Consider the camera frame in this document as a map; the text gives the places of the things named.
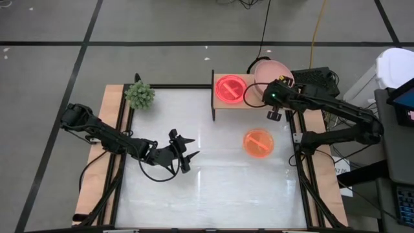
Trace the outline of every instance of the gray floor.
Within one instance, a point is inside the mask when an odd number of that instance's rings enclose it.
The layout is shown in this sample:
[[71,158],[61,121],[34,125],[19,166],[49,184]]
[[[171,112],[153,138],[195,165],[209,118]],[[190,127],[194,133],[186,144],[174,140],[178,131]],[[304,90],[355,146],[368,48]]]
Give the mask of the gray floor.
[[[13,1],[0,9],[0,43],[82,41],[96,1]],[[322,2],[273,0],[265,40],[310,41]],[[414,41],[414,2],[381,3],[399,40]],[[215,0],[103,0],[91,41],[259,41],[266,7],[267,0],[250,10],[239,3],[218,5]],[[329,0],[317,41],[392,42],[373,0]],[[339,75],[342,96],[386,49],[316,47],[314,67],[328,66]],[[13,232],[17,225],[79,51],[78,46],[0,46],[2,232]],[[88,47],[70,101],[89,105],[97,113],[105,85],[130,83],[135,72],[147,83],[208,83],[212,69],[246,72],[257,52],[258,46]],[[306,69],[309,53],[306,46],[262,50],[262,55],[292,70]],[[343,154],[358,148],[338,145]],[[88,145],[59,132],[26,230],[70,226],[88,151]],[[369,164],[382,156],[379,146],[352,160]],[[361,190],[375,198],[371,188]],[[360,200],[344,202],[351,225],[375,229],[372,219],[360,217],[375,217],[375,210],[360,214]]]

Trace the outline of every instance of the white table surface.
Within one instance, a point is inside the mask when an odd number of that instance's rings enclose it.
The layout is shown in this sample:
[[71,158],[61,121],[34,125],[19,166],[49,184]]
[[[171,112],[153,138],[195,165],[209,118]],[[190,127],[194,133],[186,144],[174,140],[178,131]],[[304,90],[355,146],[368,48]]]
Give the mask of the white table surface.
[[[209,89],[157,89],[148,111],[135,111],[133,137],[168,145],[177,129],[195,139],[187,152],[201,151],[172,181],[146,178],[127,157],[116,227],[137,228],[306,228],[289,124],[268,120],[267,110],[220,109],[212,120]],[[245,133],[264,128],[274,151],[255,159],[243,149]],[[160,166],[144,169],[156,179],[171,176]]]

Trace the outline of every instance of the glowing red plate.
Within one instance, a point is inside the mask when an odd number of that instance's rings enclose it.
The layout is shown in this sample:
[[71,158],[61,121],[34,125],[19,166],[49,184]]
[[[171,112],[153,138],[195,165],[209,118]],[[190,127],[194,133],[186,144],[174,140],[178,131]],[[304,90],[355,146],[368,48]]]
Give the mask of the glowing red plate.
[[236,104],[243,101],[246,82],[236,75],[226,75],[217,81],[215,94],[227,104]]

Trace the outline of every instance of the yellow cable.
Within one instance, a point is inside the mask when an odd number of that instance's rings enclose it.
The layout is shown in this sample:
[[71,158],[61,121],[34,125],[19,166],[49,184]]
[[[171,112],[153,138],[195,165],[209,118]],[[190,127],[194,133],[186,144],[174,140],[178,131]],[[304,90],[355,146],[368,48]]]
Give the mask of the yellow cable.
[[309,68],[312,68],[313,64],[313,44],[315,43],[316,33],[318,31],[319,23],[321,21],[323,11],[325,10],[327,0],[323,0],[321,12],[319,13],[318,22],[316,22],[315,31],[313,32],[313,38],[312,38],[312,45],[310,46],[310,62],[309,62]]

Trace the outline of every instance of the green succulent plant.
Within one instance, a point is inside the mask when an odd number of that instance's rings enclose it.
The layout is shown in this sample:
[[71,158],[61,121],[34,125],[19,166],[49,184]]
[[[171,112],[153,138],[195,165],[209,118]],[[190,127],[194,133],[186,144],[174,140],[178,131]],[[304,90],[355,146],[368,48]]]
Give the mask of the green succulent plant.
[[154,101],[155,91],[148,84],[137,81],[125,92],[125,99],[133,109],[149,109]]

